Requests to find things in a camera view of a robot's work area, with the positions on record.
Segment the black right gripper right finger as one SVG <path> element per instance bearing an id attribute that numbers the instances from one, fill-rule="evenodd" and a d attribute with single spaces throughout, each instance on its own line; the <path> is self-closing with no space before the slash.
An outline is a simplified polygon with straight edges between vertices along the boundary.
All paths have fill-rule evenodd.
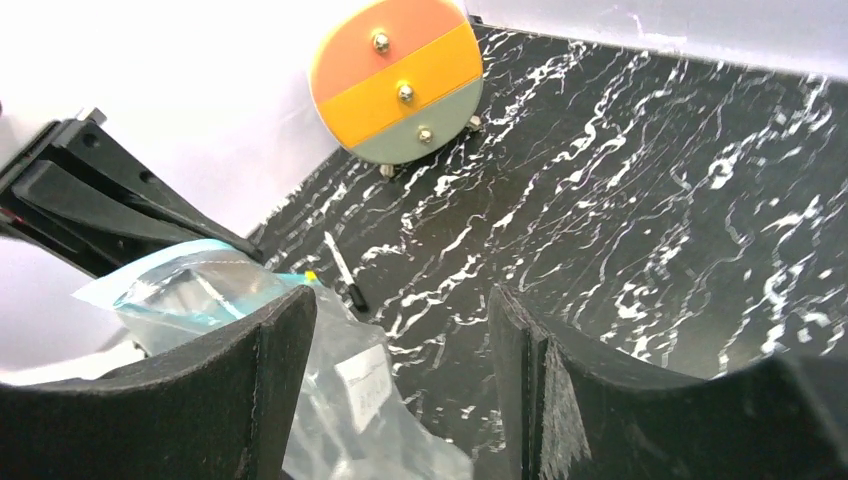
<path id="1" fill-rule="evenodd" d="M 781 354 L 704 380 L 633 358 L 493 287 L 511 479 L 843 479 L 847 362 Z"/>

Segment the clear zip top bag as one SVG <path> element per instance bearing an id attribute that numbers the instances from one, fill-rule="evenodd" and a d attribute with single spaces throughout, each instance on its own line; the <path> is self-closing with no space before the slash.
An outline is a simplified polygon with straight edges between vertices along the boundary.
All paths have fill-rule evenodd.
<path id="1" fill-rule="evenodd" d="M 79 300 L 115 312 L 150 355 L 270 315 L 255 340 L 266 444 L 290 479 L 469 479 L 470 458 L 406 408 L 388 339 L 311 273 L 274 273 L 220 240 L 184 242 L 93 280 Z"/>

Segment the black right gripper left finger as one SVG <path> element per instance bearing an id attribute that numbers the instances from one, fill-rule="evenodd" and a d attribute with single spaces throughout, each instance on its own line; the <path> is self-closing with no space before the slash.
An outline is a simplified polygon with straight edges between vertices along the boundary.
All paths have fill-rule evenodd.
<path id="1" fill-rule="evenodd" d="M 5 479 L 277 479 L 317 315 L 300 286 L 103 378 L 1 389 Z"/>

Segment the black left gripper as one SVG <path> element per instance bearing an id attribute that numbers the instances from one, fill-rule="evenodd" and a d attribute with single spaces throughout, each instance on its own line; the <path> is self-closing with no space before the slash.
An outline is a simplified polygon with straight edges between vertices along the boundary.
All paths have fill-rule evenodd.
<path id="1" fill-rule="evenodd" d="M 53 120 L 1 169 L 1 234 L 98 278 L 164 248 L 214 239 L 261 260 L 101 126 L 99 110 Z"/>

